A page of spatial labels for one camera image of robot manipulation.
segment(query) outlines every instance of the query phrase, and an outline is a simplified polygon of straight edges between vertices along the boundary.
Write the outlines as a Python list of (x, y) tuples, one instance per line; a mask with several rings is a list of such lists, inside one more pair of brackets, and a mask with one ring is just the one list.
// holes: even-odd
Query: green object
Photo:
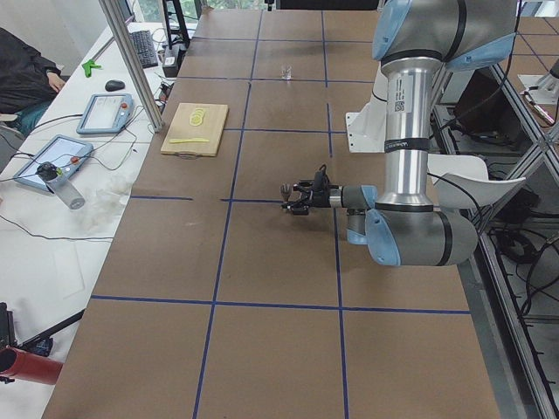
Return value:
[(93, 61), (92, 59), (86, 61), (81, 66), (86, 72), (86, 77), (91, 77), (91, 71), (93, 68), (101, 68), (101, 66), (99, 64), (95, 64), (95, 61)]

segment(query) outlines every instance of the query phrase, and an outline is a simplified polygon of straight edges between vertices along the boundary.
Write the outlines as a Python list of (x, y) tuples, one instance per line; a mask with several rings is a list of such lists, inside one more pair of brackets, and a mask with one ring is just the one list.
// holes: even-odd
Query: black jacket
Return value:
[(52, 100), (46, 69), (60, 75), (56, 65), (21, 39), (0, 28), (0, 113), (15, 113)]

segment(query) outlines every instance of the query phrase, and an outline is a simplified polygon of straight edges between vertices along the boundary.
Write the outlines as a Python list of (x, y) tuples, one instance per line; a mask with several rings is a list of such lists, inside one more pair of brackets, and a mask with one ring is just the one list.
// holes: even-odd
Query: keyboard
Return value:
[(157, 65), (157, 53), (155, 52), (154, 41), (151, 39), (151, 32), (132, 32), (130, 33), (130, 39), (140, 59), (141, 67), (155, 67)]

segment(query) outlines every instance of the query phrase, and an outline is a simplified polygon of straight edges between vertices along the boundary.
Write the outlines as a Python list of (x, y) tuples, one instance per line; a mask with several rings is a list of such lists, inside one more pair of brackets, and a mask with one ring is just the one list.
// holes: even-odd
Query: person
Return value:
[(56, 64), (0, 28), (0, 113), (17, 116), (10, 127), (29, 135), (64, 84)]

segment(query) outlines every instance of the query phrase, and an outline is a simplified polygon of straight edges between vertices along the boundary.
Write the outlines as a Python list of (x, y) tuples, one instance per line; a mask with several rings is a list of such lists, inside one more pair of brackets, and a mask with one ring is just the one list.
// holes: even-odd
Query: person's hand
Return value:
[(52, 90), (56, 93), (60, 92), (62, 87), (66, 84), (66, 82), (55, 72), (48, 72), (46, 77), (49, 79), (49, 86), (52, 87)]

